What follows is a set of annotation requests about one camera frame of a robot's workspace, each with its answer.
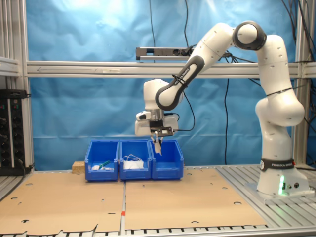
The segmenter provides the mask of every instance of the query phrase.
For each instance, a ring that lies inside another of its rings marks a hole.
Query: white object in bin
[[[100,166],[95,165],[95,166],[93,166],[93,167],[91,168],[91,170],[99,170],[99,167],[100,167]]]
[[[114,170],[113,168],[110,168],[110,167],[102,167],[101,169],[104,169],[104,170]]]
[[[144,168],[144,162],[139,157],[130,154],[126,157],[126,160],[123,161],[124,163],[124,169],[143,169]]]

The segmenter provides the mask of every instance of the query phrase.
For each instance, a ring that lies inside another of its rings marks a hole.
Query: wooden block
[[[84,161],[75,161],[73,164],[73,174],[84,174]]]

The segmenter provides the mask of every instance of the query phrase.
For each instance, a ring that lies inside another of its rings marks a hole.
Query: black cable
[[[165,116],[168,116],[168,115],[177,115],[177,116],[178,116],[178,120],[177,120],[177,121],[179,121],[179,119],[180,119],[180,115],[177,114],[177,113],[165,113],[164,115],[165,115]]]
[[[296,168],[296,169],[300,169],[300,170],[308,170],[308,171],[316,171],[316,169],[308,169],[308,168]]]
[[[285,7],[285,9],[286,9],[286,11],[287,11],[289,17],[290,17],[291,25],[292,25],[293,39],[294,39],[294,41],[295,41],[295,43],[296,43],[295,26],[294,26],[294,23],[293,23],[293,19],[292,19],[291,13],[289,12],[289,10],[288,10],[288,8],[287,8],[285,2],[284,2],[283,0],[281,0],[281,1],[282,1],[283,5],[284,5],[284,7]]]
[[[311,123],[307,121],[307,119],[304,117],[305,122],[309,125],[309,127],[316,133],[316,130],[312,127]]]
[[[298,7],[299,7],[300,12],[301,12],[301,18],[302,18],[303,28],[304,28],[304,32],[305,32],[305,36],[306,36],[306,41],[307,41],[307,44],[308,44],[308,48],[309,48],[309,51],[310,51],[310,54],[311,54],[311,58],[312,58],[313,61],[315,61],[315,60],[314,60],[314,56],[313,56],[313,52],[312,52],[312,49],[311,49],[311,45],[310,45],[310,40],[309,40],[309,39],[312,39],[312,37],[311,37],[311,34],[309,33],[309,30],[307,29],[307,26],[306,26],[304,14],[303,14],[303,9],[302,9],[302,5],[301,5],[300,1],[298,1]]]
[[[14,185],[14,187],[8,193],[6,193],[6,195],[4,197],[2,197],[2,199],[5,198],[6,196],[10,195],[23,182],[23,180],[25,178],[26,170],[25,170],[25,167],[23,165],[23,161],[20,159],[18,159],[17,161],[18,161],[17,164],[19,164],[23,168],[23,176],[20,179],[20,181],[16,185]]]
[[[235,63],[239,63],[239,61],[238,61],[237,59],[245,60],[245,59],[242,59],[242,58],[237,58],[237,57],[233,56],[231,53],[230,53],[230,55],[231,55],[231,58],[232,58],[233,62],[235,62]],[[251,82],[253,82],[253,83],[255,83],[256,85],[258,85],[258,86],[261,87],[261,85],[260,85],[259,83],[257,83],[257,82],[254,81],[254,80],[259,80],[259,81],[260,81],[260,79],[255,79],[255,78],[248,78],[248,79],[249,79]]]
[[[229,78],[227,78],[227,87],[226,87],[226,92],[225,92],[225,97],[224,97],[224,105],[225,105],[225,110],[226,110],[226,130],[225,130],[225,155],[224,155],[224,161],[225,164],[227,164],[227,133],[228,133],[228,109],[227,109],[227,104],[226,104],[226,98],[228,94],[228,88],[229,88]]]
[[[308,3],[307,3],[306,0],[305,0],[305,3],[306,3],[306,8],[307,8],[308,27],[310,27],[310,10],[309,10],[309,6],[308,6]],[[314,44],[314,41],[313,41],[313,39],[312,39],[311,33],[308,32],[308,34],[309,34],[310,39],[311,39],[311,41],[312,41],[314,51],[316,52],[315,44]]]
[[[259,84],[259,83],[257,83],[257,82],[255,82],[253,79],[251,79],[251,78],[248,78],[249,80],[251,80],[253,83],[255,83],[256,85],[258,85],[258,86],[260,86],[261,87],[261,85]]]
[[[242,61],[245,61],[245,62],[249,62],[249,63],[255,63],[253,61],[250,61],[250,60],[247,60],[247,59],[243,59],[243,58],[238,58],[236,56],[232,56],[233,58],[236,58],[236,59],[239,59],[239,60],[242,60]]]
[[[186,38],[187,47],[189,47],[188,39],[187,39],[187,23],[188,23],[188,17],[189,17],[189,9],[188,9],[188,3],[186,2],[186,8],[187,8],[187,18],[186,18],[186,24],[184,26],[184,37]]]
[[[195,117],[195,115],[194,115],[194,112],[193,112],[191,103],[189,102],[189,100],[188,100],[186,94],[184,93],[184,91],[183,91],[183,94],[184,94],[184,96],[186,97],[186,99],[187,99],[187,101],[188,101],[188,103],[189,103],[189,106],[190,106],[190,109],[191,109],[191,112],[192,112],[192,115],[193,115],[193,127],[192,127],[190,130],[179,129],[179,130],[175,130],[175,131],[177,131],[177,132],[179,132],[179,131],[190,132],[190,131],[192,131],[192,130],[194,129],[194,127],[195,127],[195,125],[196,125],[196,117]]]
[[[150,8],[150,23],[152,25],[152,33],[153,33],[153,40],[154,40],[154,47],[156,47],[156,41],[155,41],[155,34],[154,34],[154,27],[153,27],[153,14],[152,14],[152,0],[149,0],[149,8]]]

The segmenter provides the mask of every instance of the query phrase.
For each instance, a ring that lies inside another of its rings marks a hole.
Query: cardboard sheet
[[[215,169],[185,170],[181,181],[126,183],[127,230],[264,225]]]
[[[0,234],[120,231],[124,183],[84,174],[37,173],[0,202]]]

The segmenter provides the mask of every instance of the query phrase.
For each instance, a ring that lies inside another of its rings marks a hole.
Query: black electrical panel
[[[1,168],[12,168],[9,106],[7,99],[0,99],[0,143]]]
[[[14,166],[19,167],[19,159],[25,166],[22,102],[21,99],[10,99],[10,104]]]
[[[22,100],[24,91],[0,90],[0,176],[23,175],[25,166]]]

